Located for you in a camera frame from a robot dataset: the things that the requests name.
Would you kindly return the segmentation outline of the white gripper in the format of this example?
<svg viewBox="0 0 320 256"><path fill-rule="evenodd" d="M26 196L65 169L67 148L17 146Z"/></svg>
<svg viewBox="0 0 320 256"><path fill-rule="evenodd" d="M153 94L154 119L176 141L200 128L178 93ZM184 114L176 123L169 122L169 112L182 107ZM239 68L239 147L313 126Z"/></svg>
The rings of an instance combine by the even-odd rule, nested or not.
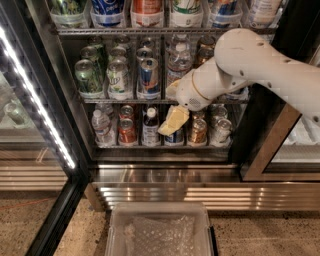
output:
<svg viewBox="0 0 320 256"><path fill-rule="evenodd" d="M169 108L158 132L164 136L173 134L188 121L189 110L201 110L217 97L242 89L248 84L247 80L224 72L215 58L211 58L166 88L166 97L176 96L180 105Z"/></svg>

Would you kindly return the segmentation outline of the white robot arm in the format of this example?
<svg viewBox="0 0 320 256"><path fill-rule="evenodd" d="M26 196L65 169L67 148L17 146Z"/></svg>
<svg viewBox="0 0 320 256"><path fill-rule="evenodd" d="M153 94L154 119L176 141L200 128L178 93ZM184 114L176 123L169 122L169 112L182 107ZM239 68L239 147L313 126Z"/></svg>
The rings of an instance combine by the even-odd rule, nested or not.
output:
<svg viewBox="0 0 320 256"><path fill-rule="evenodd" d="M254 83L269 89L314 123L320 121L320 68L291 59L255 32L237 28L225 32L214 56L177 82L176 106L169 108L158 132L179 130L191 111L217 97Z"/></svg>

